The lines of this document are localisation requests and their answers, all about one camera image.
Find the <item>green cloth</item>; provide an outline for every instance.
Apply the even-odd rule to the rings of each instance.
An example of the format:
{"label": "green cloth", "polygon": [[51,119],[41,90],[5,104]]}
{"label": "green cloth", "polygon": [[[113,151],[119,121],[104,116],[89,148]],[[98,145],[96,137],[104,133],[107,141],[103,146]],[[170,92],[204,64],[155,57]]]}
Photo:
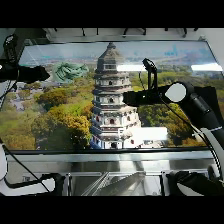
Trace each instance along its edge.
{"label": "green cloth", "polygon": [[85,64],[57,63],[53,66],[52,81],[72,83],[74,78],[85,76],[88,71],[89,68]]}

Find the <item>sky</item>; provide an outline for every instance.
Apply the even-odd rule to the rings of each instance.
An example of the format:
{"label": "sky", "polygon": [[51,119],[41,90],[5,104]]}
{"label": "sky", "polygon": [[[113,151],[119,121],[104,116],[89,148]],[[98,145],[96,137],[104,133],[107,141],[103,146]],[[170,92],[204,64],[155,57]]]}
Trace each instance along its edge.
{"label": "sky", "polygon": [[[169,58],[191,57],[196,64],[214,63],[215,59],[206,42],[201,41],[128,41],[114,42],[125,57]],[[107,48],[108,42],[66,43],[26,46],[20,58],[20,64],[49,59],[75,59],[99,57]]]}

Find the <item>robotic arm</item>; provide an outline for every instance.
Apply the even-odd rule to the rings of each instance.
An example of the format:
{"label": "robotic arm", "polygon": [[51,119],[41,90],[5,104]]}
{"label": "robotic arm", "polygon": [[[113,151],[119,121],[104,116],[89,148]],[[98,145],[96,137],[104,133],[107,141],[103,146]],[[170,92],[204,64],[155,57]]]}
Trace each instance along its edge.
{"label": "robotic arm", "polygon": [[[149,89],[139,92],[125,92],[124,103],[135,107],[162,103],[169,107],[169,103],[178,104],[191,121],[192,129],[196,131],[195,135],[198,134],[201,136],[201,134],[204,134],[206,136],[206,140],[204,140],[207,142],[207,145],[209,146],[210,143],[214,149],[213,155],[217,155],[220,163],[220,179],[223,180],[224,129],[215,88],[194,87],[190,83],[183,82],[175,82],[172,85],[158,87],[156,67],[151,61],[151,64],[148,61],[150,60],[144,59],[143,64],[148,71]],[[152,86],[151,73],[154,74]],[[224,192],[224,188],[219,181],[211,182],[211,180],[207,180],[207,178],[201,177],[199,174],[189,174],[186,171],[180,172],[172,175],[169,174],[167,177],[172,182],[170,185],[175,185],[176,189],[178,188],[184,195],[214,195],[214,192],[219,192],[220,195]],[[203,189],[205,184],[207,184],[207,191]]]}

